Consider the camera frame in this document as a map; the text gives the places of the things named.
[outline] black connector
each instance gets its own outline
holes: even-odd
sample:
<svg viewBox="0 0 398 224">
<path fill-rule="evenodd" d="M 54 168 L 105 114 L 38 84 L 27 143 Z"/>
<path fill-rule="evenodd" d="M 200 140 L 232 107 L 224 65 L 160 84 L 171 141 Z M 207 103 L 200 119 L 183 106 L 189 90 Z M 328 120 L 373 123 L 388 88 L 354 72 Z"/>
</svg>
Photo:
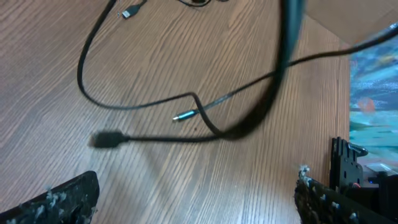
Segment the black connector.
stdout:
<svg viewBox="0 0 398 224">
<path fill-rule="evenodd" d="M 142 0 L 140 4 L 129 6 L 126 10 L 122 12 L 123 18 L 128 19 L 132 16 L 135 16 L 138 13 L 141 6 L 143 6 L 146 2 L 147 0 Z"/>
<path fill-rule="evenodd" d="M 120 131 L 101 131 L 92 135 L 89 145 L 97 149 L 112 149 L 128 141 L 129 138 Z"/>
</svg>

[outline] wood grain surface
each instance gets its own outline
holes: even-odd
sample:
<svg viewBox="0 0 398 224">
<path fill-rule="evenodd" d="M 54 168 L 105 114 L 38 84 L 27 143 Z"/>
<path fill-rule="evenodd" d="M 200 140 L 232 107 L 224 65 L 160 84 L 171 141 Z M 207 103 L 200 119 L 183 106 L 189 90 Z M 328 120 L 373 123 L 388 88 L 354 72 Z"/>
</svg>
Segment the wood grain surface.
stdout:
<svg viewBox="0 0 398 224">
<path fill-rule="evenodd" d="M 214 100 L 270 70 L 278 3 L 214 1 L 190 9 L 149 0 L 124 20 L 117 3 L 88 54 L 84 81 L 96 99 L 132 105 L 195 91 Z M 208 133 L 199 117 L 172 123 L 191 99 L 139 111 L 110 111 L 82 97 L 76 66 L 106 0 L 2 0 L 0 3 L 0 210 L 86 170 L 98 174 L 92 223 L 298 223 L 293 193 L 300 164 L 328 182 L 329 145 L 348 137 L 348 59 L 289 70 L 272 113 L 242 141 L 87 146 L 91 133 Z M 295 57 L 342 48 L 306 17 Z M 264 82 L 209 110 L 225 128 L 256 101 Z"/>
</svg>

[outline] colorful painting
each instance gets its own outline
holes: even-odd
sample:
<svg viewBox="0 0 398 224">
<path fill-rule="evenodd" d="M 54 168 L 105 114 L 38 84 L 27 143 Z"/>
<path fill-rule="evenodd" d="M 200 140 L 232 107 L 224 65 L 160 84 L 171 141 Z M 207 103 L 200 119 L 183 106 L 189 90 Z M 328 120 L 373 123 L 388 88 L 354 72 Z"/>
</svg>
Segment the colorful painting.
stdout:
<svg viewBox="0 0 398 224">
<path fill-rule="evenodd" d="M 350 141 L 369 150 L 365 176 L 398 174 L 398 37 L 351 56 L 349 118 Z"/>
</svg>

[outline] black cable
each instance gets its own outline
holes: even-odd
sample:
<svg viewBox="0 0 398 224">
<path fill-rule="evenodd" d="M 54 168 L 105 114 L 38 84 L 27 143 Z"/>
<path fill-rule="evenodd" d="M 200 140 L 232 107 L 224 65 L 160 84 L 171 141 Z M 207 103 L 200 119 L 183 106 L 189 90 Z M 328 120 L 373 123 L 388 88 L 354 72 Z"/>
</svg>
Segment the black cable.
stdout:
<svg viewBox="0 0 398 224">
<path fill-rule="evenodd" d="M 179 96 L 167 98 L 165 100 L 160 100 L 156 101 L 153 103 L 148 103 L 144 105 L 138 105 L 138 106 L 130 106 L 130 107 L 123 107 L 123 106 L 110 106 L 110 105 L 105 105 L 103 103 L 100 103 L 96 100 L 94 100 L 89 94 L 84 89 L 83 86 L 83 65 L 84 61 L 86 58 L 86 55 L 88 53 L 88 49 L 90 48 L 90 44 L 92 43 L 96 32 L 99 30 L 101 27 L 101 24 L 104 22 L 106 19 L 106 16 L 110 12 L 110 10 L 113 8 L 115 4 L 115 0 L 110 0 L 109 3 L 107 4 L 105 10 L 103 13 L 100 15 L 98 21 L 96 22 L 93 30 L 90 32 L 88 35 L 88 38 L 85 42 L 85 45 L 83 46 L 83 50 L 80 55 L 79 63 L 78 63 L 78 72 L 77 72 L 77 79 L 78 79 L 78 86 L 80 91 L 83 93 L 83 95 L 89 99 L 91 102 L 98 106 L 102 106 L 104 108 L 108 109 L 114 109 L 114 110 L 136 110 L 136 109 L 141 109 L 147 106 L 152 106 L 156 105 L 159 103 L 164 103 L 170 100 L 175 100 L 184 96 L 192 96 L 197 103 L 198 110 L 206 123 L 206 125 L 210 128 L 210 130 L 215 134 L 215 136 L 205 136 L 205 137 L 200 137 L 200 138 L 170 138 L 170 137 L 125 137 L 121 133 L 98 133 L 96 136 L 94 136 L 93 140 L 95 141 L 102 141 L 104 138 L 113 138 L 117 139 L 117 141 L 120 141 L 120 139 L 124 139 L 126 141 L 177 141 L 177 142 L 204 142 L 204 141 L 212 141 L 215 139 L 219 138 L 226 138 L 226 139 L 240 139 L 245 136 L 247 136 L 249 133 L 251 133 L 258 125 L 259 123 L 266 117 L 266 114 L 271 110 L 272 104 L 275 100 L 276 94 L 279 90 L 280 84 L 282 83 L 283 77 L 284 77 L 284 72 L 287 67 L 287 64 L 289 62 L 289 58 L 293 52 L 293 47 L 294 43 L 297 40 L 298 33 L 300 28 L 299 27 L 294 27 L 292 23 L 294 24 L 294 21 L 299 19 L 301 21 L 301 16 L 303 12 L 297 12 L 295 10 L 297 9 L 302 9 L 302 7 L 295 7 L 291 8 L 289 5 L 286 4 L 285 2 L 290 2 L 294 0 L 283 0 L 281 1 L 280 4 L 280 9 L 281 9 L 281 23 L 280 23 L 280 41 L 279 41 L 279 51 L 278 51 L 278 60 L 276 62 L 276 68 L 277 71 L 280 72 L 279 76 L 275 76 L 272 79 L 272 83 L 274 85 L 271 85 L 272 88 L 268 88 L 259 102 L 255 105 L 255 107 L 245 116 L 245 118 L 232 126 L 232 128 L 227 129 L 225 132 L 221 132 L 211 121 L 208 119 L 205 110 L 203 109 L 199 97 L 197 97 L 196 94 L 194 93 L 186 93 L 182 94 Z"/>
<path fill-rule="evenodd" d="M 113 105 L 106 105 L 104 103 L 96 101 L 90 95 L 87 94 L 87 92 L 85 91 L 84 86 L 83 86 L 83 64 L 84 64 L 86 55 L 88 53 L 88 49 L 90 48 L 90 44 L 92 43 L 92 41 L 95 37 L 95 34 L 101 27 L 101 24 L 106 19 L 106 16 L 109 14 L 110 10 L 113 8 L 115 2 L 116 2 L 116 0 L 109 1 L 106 8 L 104 9 L 104 11 L 101 13 L 100 17 L 98 18 L 93 30 L 88 35 L 88 38 L 87 38 L 85 45 L 83 47 L 83 50 L 81 52 L 79 64 L 78 64 L 77 79 L 78 79 L 79 89 L 83 93 L 83 95 L 88 100 L 90 100 L 92 103 L 94 103 L 100 107 L 111 109 L 111 110 L 138 110 L 138 109 L 145 108 L 148 106 L 154 106 L 154 105 L 158 105 L 161 103 L 166 103 L 171 100 L 177 100 L 179 98 L 183 98 L 186 96 L 192 96 L 193 99 L 195 100 L 195 103 L 197 104 L 197 107 L 198 107 L 198 109 L 192 110 L 192 111 L 194 111 L 195 114 L 197 114 L 197 113 L 201 114 L 201 117 L 203 118 L 205 124 L 215 134 L 215 135 L 204 136 L 204 137 L 199 137 L 199 138 L 178 138 L 178 137 L 174 138 L 174 137 L 169 137 L 169 136 L 154 136 L 154 137 L 125 136 L 122 133 L 118 133 L 118 132 L 99 133 L 99 134 L 103 134 L 101 136 L 102 138 L 108 138 L 109 135 L 107 135 L 107 134 L 110 134 L 110 135 L 115 134 L 115 133 L 116 133 L 116 135 L 120 134 L 121 137 L 124 139 L 123 142 L 126 142 L 126 141 L 205 142 L 205 141 L 213 141 L 213 140 L 216 140 L 219 138 L 225 138 L 225 139 L 230 139 L 230 140 L 243 138 L 243 137 L 247 136 L 249 133 L 251 133 L 251 131 L 253 131 L 259 125 L 259 123 L 265 118 L 266 114 L 271 109 L 272 103 L 275 100 L 275 96 L 278 92 L 280 84 L 282 83 L 284 70 L 286 69 L 287 66 L 293 66 L 298 63 L 306 62 L 306 61 L 313 60 L 316 58 L 334 57 L 334 56 L 339 56 L 339 55 L 344 55 L 344 54 L 351 54 L 351 53 L 366 49 L 368 47 L 372 47 L 376 44 L 380 44 L 381 42 L 387 41 L 398 34 L 398 28 L 396 28 L 396 29 L 392 30 L 390 33 L 388 33 L 376 40 L 370 41 L 363 45 L 359 45 L 357 47 L 353 47 L 352 49 L 310 55 L 308 57 L 304 57 L 304 58 L 298 59 L 296 61 L 293 61 L 293 62 L 290 62 L 289 64 L 287 64 L 287 61 L 285 61 L 287 58 L 287 55 L 292 53 L 292 43 L 295 42 L 294 40 L 297 40 L 297 37 L 298 37 L 298 33 L 299 33 L 299 29 L 300 29 L 298 26 L 299 25 L 298 22 L 301 21 L 301 18 L 302 18 L 302 12 L 301 13 L 298 13 L 298 12 L 303 10 L 303 6 L 302 6 L 303 4 L 302 4 L 302 1 L 294 2 L 293 0 L 291 0 L 291 1 L 282 0 L 281 1 L 281 11 L 286 11 L 286 12 L 281 12 L 281 16 L 282 16 L 282 14 L 286 15 L 287 19 L 286 20 L 281 19 L 281 27 L 280 27 L 281 36 L 280 36 L 280 41 L 279 41 L 281 48 L 279 49 L 279 52 L 278 52 L 278 57 L 277 57 L 278 61 L 277 61 L 277 66 L 275 66 L 276 67 L 275 71 L 270 72 L 256 80 L 252 81 L 251 83 L 248 83 L 248 84 L 238 88 L 237 90 L 234 90 L 231 93 L 228 93 L 227 95 L 225 95 L 221 98 L 218 98 L 217 100 L 211 102 L 210 104 L 207 104 L 205 107 L 202 106 L 202 104 L 199 100 L 199 97 L 195 93 L 192 93 L 192 92 L 173 96 L 170 98 L 166 98 L 164 100 L 146 103 L 143 105 L 113 106 Z M 295 25 L 289 25 L 289 23 L 285 24 L 285 22 L 288 22 L 289 19 L 295 21 L 294 23 L 293 22 L 290 23 L 290 24 L 295 24 Z M 290 29 L 288 31 L 289 34 L 288 35 L 283 34 L 282 29 L 285 31 L 287 29 Z M 271 84 L 270 84 L 270 86 L 273 88 L 268 88 L 262 95 L 259 102 L 255 105 L 255 107 L 248 113 L 248 115 L 246 115 L 245 118 L 241 122 L 235 124 L 232 128 L 229 128 L 225 132 L 221 132 L 219 129 L 217 129 L 216 126 L 214 126 L 214 124 L 207 117 L 207 115 L 205 113 L 206 109 L 211 108 L 211 107 L 223 102 L 224 100 L 227 100 L 228 98 L 231 98 L 233 95 L 239 93 L 240 91 L 243 91 L 244 89 L 250 87 L 253 84 L 260 82 L 261 80 L 263 80 L 265 78 L 270 78 L 270 77 L 273 78 L 273 80 L 271 81 Z"/>
<path fill-rule="evenodd" d="M 191 3 L 183 1 L 183 0 L 178 0 L 178 1 L 186 6 L 189 6 L 189 7 L 205 7 L 211 2 L 211 0 L 208 0 L 207 2 L 204 2 L 203 4 L 191 4 Z"/>
</svg>

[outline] cable plug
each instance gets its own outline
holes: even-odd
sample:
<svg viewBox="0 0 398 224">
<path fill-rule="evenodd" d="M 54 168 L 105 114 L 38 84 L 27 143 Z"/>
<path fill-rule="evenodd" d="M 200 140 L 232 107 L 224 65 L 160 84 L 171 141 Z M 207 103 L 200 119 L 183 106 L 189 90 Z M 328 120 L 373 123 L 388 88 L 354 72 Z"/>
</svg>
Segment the cable plug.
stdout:
<svg viewBox="0 0 398 224">
<path fill-rule="evenodd" d="M 184 113 L 179 113 L 177 115 L 175 115 L 175 117 L 173 118 L 173 121 L 184 121 L 186 119 L 189 119 L 195 115 L 197 115 L 199 113 L 198 110 L 188 110 Z"/>
<path fill-rule="evenodd" d="M 112 149 L 129 139 L 120 131 L 100 131 L 92 135 L 89 146 L 97 149 Z"/>
<path fill-rule="evenodd" d="M 132 16 L 135 16 L 138 13 L 141 6 L 143 6 L 146 2 L 147 0 L 142 0 L 140 4 L 129 6 L 126 10 L 122 12 L 123 18 L 128 19 Z"/>
</svg>

